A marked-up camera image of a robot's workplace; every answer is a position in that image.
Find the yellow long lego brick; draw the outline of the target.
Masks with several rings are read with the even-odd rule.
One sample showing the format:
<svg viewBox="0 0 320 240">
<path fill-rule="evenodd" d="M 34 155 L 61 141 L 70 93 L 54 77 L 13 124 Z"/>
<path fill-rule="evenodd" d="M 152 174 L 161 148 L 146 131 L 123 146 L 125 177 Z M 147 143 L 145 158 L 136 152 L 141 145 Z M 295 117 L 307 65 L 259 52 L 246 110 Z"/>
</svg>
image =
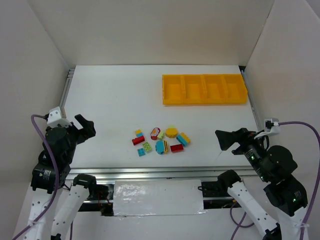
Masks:
<svg viewBox="0 0 320 240">
<path fill-rule="evenodd" d="M 188 145 L 191 140 L 189 139 L 189 137 L 184 133 L 184 132 L 181 132 L 180 134 L 180 137 L 183 139 L 183 142 Z"/>
</svg>

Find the teal long lego brick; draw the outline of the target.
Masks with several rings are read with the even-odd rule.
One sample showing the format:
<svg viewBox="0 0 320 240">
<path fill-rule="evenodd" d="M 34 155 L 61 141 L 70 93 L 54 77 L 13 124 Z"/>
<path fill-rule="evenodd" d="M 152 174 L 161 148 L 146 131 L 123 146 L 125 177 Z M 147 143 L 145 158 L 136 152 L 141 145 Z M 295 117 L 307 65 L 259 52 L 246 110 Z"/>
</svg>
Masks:
<svg viewBox="0 0 320 240">
<path fill-rule="evenodd" d="M 176 139 L 178 140 L 178 142 L 180 143 L 180 144 L 182 144 L 184 147 L 186 147 L 187 145 L 188 145 L 188 142 L 184 139 L 184 137 L 183 136 L 181 136 L 180 134 L 178 134 L 177 136 L 176 136 Z"/>
</svg>

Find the red rectangular lego brick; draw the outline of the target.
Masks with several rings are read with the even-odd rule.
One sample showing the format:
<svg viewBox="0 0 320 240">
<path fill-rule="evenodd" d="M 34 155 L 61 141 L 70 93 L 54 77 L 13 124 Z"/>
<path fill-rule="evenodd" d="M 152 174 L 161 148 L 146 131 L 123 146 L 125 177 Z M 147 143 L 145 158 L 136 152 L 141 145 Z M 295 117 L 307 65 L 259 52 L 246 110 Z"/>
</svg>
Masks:
<svg viewBox="0 0 320 240">
<path fill-rule="evenodd" d="M 171 145 L 170 146 L 170 150 L 172 153 L 179 153 L 182 152 L 184 150 L 184 146 L 183 144 L 175 144 L 175 145 Z"/>
</svg>

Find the red arch lego brick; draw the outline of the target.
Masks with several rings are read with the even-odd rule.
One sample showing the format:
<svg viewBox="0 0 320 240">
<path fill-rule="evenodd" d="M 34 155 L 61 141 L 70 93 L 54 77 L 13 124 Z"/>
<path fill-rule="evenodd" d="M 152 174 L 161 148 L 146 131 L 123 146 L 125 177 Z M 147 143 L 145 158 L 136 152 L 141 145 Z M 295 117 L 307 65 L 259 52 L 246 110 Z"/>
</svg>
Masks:
<svg viewBox="0 0 320 240">
<path fill-rule="evenodd" d="M 132 144 L 135 146 L 140 143 L 143 143 L 144 141 L 145 141 L 145 137 L 142 135 L 142 136 L 139 136 L 139 137 L 132 139 Z"/>
</svg>

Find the round yellow lego brick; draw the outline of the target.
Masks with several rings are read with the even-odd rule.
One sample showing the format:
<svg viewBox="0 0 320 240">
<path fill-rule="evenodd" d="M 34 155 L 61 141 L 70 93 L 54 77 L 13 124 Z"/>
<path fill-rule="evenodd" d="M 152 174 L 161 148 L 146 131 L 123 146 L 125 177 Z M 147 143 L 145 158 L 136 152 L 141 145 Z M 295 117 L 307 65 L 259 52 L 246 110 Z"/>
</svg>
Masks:
<svg viewBox="0 0 320 240">
<path fill-rule="evenodd" d="M 168 128 L 165 130 L 165 136 L 168 138 L 176 138 L 177 135 L 178 130 L 172 125 L 168 126 Z"/>
</svg>

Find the light green lego brick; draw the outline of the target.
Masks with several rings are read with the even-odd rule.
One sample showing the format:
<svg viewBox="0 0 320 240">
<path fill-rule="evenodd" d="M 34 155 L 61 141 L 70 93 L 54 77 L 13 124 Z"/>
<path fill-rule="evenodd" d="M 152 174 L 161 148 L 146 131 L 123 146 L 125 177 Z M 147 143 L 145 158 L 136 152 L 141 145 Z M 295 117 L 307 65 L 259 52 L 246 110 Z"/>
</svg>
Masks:
<svg viewBox="0 0 320 240">
<path fill-rule="evenodd" d="M 161 131 L 159 132 L 159 134 L 157 135 L 157 139 L 158 139 L 158 140 L 162 140 L 162 139 L 164 138 L 164 135 L 165 135 L 165 132 L 164 132 L 163 130 L 161 130 Z"/>
</svg>

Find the red flower lego brick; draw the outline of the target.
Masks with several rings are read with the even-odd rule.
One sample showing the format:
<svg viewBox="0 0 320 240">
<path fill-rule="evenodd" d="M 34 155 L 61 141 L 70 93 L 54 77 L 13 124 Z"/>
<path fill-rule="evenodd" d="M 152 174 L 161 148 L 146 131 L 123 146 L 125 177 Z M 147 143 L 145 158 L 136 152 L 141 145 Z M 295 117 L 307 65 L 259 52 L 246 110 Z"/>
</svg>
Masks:
<svg viewBox="0 0 320 240">
<path fill-rule="evenodd" d="M 156 141 L 158 139 L 158 135 L 159 135 L 160 131 L 161 131 L 160 128 L 155 127 L 150 133 L 150 138 L 152 140 Z"/>
</svg>

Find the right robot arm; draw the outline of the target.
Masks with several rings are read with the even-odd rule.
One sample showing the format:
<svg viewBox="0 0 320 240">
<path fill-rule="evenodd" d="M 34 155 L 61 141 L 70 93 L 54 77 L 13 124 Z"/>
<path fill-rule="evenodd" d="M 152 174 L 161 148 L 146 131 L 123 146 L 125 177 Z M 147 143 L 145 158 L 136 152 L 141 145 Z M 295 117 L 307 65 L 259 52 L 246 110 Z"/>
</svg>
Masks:
<svg viewBox="0 0 320 240">
<path fill-rule="evenodd" d="M 218 176 L 220 187 L 232 196 L 251 218 L 264 240 L 307 240 L 303 219 L 308 210 L 307 192 L 292 175 L 298 167 L 291 152 L 280 145 L 264 147 L 264 137 L 255 131 L 241 128 L 237 131 L 216 130 L 220 149 L 228 150 L 234 143 L 233 155 L 243 155 L 259 178 L 267 183 L 263 189 L 269 202 L 276 208 L 278 220 L 268 216 L 246 189 L 234 170 Z"/>
</svg>

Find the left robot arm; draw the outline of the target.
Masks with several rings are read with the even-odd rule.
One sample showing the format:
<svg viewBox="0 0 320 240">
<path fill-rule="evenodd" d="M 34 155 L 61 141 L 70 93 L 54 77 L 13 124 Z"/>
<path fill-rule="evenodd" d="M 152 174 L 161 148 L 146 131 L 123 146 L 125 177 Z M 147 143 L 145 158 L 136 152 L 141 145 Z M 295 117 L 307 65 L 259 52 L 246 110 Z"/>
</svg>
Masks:
<svg viewBox="0 0 320 240">
<path fill-rule="evenodd" d="M 57 209 L 66 188 L 76 147 L 95 137 L 94 122 L 78 114 L 74 117 L 81 128 L 61 113 L 59 108 L 46 115 L 33 114 L 31 123 L 42 140 L 43 150 L 32 170 L 33 191 L 27 226 L 13 239 L 64 240 L 73 236 L 74 219 L 83 202 L 99 196 L 99 185 L 93 175 L 80 173 L 68 188 L 64 203 Z"/>
</svg>

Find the yellow four-compartment bin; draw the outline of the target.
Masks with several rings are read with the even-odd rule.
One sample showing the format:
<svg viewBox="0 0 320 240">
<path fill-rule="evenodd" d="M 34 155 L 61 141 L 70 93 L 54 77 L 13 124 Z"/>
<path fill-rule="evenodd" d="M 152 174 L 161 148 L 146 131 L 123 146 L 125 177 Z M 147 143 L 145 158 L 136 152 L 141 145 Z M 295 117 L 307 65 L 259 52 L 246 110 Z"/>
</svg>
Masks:
<svg viewBox="0 0 320 240">
<path fill-rule="evenodd" d="M 248 90 L 241 74 L 167 74 L 162 76 L 162 103 L 173 105 L 239 105 Z"/>
</svg>

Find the lime green lego plate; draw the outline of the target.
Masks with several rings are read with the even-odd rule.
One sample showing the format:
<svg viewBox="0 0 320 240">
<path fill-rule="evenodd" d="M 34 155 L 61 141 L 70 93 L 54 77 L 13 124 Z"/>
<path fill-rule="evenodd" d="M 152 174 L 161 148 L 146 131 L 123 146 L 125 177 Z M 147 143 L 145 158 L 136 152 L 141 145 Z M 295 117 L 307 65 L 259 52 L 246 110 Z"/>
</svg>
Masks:
<svg viewBox="0 0 320 240">
<path fill-rule="evenodd" d="M 150 145 L 148 142 L 144 142 L 144 143 L 142 144 L 142 146 L 143 146 L 143 149 L 144 149 L 147 153 L 152 150 L 152 147 L 151 147 L 151 145 Z"/>
</svg>

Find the teal rounded lego brick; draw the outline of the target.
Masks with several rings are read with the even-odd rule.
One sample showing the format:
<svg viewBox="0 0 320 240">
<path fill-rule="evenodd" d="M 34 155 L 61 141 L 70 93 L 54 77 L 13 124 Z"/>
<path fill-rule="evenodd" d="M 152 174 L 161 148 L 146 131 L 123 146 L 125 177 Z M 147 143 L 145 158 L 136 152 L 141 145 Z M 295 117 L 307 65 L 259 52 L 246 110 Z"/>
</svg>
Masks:
<svg viewBox="0 0 320 240">
<path fill-rule="evenodd" d="M 164 146 L 164 142 L 162 140 L 158 140 L 156 142 L 155 150 L 159 155 L 162 155 L 165 153 L 165 146 Z"/>
</svg>

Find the white foil covered panel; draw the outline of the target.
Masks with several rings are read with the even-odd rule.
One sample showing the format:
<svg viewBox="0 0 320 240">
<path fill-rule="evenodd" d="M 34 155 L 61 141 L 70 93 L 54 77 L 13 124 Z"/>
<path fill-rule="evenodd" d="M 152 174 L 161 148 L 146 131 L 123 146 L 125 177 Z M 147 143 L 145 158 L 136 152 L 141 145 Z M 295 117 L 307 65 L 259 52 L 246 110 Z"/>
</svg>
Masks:
<svg viewBox="0 0 320 240">
<path fill-rule="evenodd" d="M 201 181 L 116 181 L 113 193 L 115 216 L 180 216 L 204 214 Z"/>
</svg>

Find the aluminium right rail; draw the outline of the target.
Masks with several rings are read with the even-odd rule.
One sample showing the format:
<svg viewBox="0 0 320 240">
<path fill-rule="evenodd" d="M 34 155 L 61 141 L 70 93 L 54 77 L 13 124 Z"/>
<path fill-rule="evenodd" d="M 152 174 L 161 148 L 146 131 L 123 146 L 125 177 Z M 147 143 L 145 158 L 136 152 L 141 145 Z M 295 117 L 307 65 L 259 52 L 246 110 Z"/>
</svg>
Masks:
<svg viewBox="0 0 320 240">
<path fill-rule="evenodd" d="M 249 100 L 249 103 L 250 103 L 251 111 L 252 111 L 252 114 L 253 114 L 257 129 L 258 130 L 263 130 L 264 128 L 263 128 L 263 125 L 261 123 L 259 114 L 257 112 L 257 107 L 255 105 L 255 101 L 254 101 L 254 98 L 253 98 L 253 96 L 254 96 L 253 95 L 253 91 L 252 91 L 252 89 L 250 87 L 250 81 L 249 81 L 249 79 L 248 79 L 248 77 L 246 75 L 246 66 L 239 65 L 238 68 L 240 70 L 240 73 L 241 73 L 242 78 L 244 80 L 244 84 L 245 84 L 246 89 L 247 89 L 248 100 Z"/>
</svg>

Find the aluminium left rail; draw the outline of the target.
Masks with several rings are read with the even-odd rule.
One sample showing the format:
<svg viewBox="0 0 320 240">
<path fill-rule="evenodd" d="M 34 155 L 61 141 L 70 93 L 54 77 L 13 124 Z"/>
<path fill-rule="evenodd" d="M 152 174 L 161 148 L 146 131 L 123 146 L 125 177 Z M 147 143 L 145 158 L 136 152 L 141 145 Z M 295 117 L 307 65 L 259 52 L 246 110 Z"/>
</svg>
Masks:
<svg viewBox="0 0 320 240">
<path fill-rule="evenodd" d="M 63 93 L 62 93 L 62 96 L 61 96 L 61 99 L 60 99 L 60 103 L 59 103 L 59 107 L 61 109 L 65 107 L 74 73 L 75 73 L 75 69 L 74 68 L 69 69 L 69 71 L 67 72 Z"/>
</svg>

